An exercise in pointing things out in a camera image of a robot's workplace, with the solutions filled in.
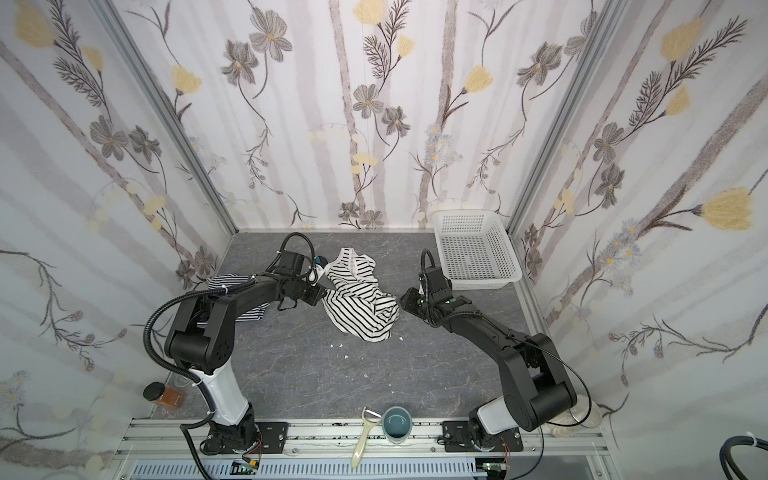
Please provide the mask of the black white striped tank top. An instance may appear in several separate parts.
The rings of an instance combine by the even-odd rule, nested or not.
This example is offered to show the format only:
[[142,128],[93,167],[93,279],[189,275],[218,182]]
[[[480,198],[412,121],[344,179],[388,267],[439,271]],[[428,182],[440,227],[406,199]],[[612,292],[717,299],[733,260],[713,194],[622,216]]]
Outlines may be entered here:
[[389,339],[400,317],[398,301],[380,288],[375,267],[372,257],[344,247],[324,269],[333,285],[322,299],[327,316],[342,333],[369,343]]

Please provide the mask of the blue white striped tank top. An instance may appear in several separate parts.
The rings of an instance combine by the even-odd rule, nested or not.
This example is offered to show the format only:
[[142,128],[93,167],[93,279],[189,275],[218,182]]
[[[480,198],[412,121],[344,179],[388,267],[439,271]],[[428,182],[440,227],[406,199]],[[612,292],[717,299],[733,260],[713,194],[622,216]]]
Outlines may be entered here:
[[[207,280],[208,289],[226,289],[228,293],[232,295],[241,296],[246,287],[243,284],[251,280],[250,275],[225,273],[210,277]],[[262,303],[258,306],[250,308],[244,313],[240,314],[236,318],[237,323],[251,323],[260,322],[264,319],[267,310],[269,308],[268,303]]]

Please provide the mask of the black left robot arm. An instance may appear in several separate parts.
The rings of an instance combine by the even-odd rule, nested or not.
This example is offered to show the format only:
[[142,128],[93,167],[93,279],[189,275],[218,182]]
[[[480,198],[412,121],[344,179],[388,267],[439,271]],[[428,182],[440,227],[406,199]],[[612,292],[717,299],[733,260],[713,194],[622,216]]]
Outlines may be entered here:
[[319,284],[328,260],[280,252],[264,273],[218,280],[206,291],[179,302],[164,353],[192,375],[209,405],[209,428],[199,451],[205,455],[245,453],[262,438],[253,406],[233,371],[236,323],[274,302],[316,305],[326,289]]

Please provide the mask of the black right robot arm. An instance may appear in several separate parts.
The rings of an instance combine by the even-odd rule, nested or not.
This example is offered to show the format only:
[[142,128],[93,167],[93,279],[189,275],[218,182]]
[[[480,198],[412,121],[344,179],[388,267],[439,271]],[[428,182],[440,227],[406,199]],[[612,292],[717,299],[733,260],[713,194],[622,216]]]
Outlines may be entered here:
[[470,411],[469,441],[489,451],[506,432],[531,432],[577,404],[577,393],[552,340],[509,329],[456,296],[438,267],[419,274],[419,285],[400,299],[401,307],[433,328],[458,335],[498,367],[501,395]]

